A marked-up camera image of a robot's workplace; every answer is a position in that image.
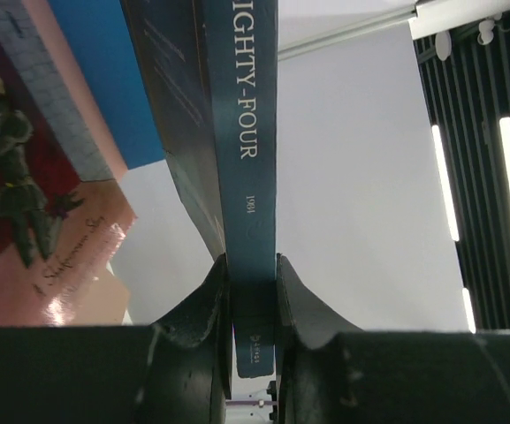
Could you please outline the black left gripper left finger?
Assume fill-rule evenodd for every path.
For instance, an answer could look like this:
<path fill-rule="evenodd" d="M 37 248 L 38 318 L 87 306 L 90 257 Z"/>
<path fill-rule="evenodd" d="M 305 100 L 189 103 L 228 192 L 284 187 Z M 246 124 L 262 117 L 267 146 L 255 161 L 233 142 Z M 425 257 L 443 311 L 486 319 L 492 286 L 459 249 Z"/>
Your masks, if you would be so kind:
<path fill-rule="evenodd" d="M 144 326 L 0 328 L 0 423 L 222 423 L 231 395 L 226 258 Z"/>

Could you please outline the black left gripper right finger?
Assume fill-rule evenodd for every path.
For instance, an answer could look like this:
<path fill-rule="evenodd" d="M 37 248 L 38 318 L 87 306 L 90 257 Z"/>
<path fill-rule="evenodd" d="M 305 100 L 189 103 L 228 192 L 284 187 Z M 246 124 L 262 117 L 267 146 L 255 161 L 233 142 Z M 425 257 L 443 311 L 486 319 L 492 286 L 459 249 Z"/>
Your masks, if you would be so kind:
<path fill-rule="evenodd" d="M 280 423 L 510 423 L 510 330 L 365 331 L 277 258 Z"/>

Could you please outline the red castle cover book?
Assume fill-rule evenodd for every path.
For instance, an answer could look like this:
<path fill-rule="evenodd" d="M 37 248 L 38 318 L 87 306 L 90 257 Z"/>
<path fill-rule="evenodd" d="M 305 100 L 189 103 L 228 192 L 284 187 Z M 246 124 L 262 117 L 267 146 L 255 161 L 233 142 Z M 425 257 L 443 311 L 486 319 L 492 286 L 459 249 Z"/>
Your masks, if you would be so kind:
<path fill-rule="evenodd" d="M 0 1 L 0 326 L 119 325 L 126 165 L 45 1 Z"/>

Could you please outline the Nineteen Eighty-Four dark book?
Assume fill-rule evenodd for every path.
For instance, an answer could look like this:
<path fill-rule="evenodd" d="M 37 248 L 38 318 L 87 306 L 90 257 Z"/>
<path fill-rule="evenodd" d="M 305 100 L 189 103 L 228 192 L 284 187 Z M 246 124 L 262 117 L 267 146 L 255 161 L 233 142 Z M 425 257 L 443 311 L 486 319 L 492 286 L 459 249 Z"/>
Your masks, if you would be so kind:
<path fill-rule="evenodd" d="M 274 371 L 278 5 L 124 1 L 179 198 L 231 283 L 237 372 Z"/>

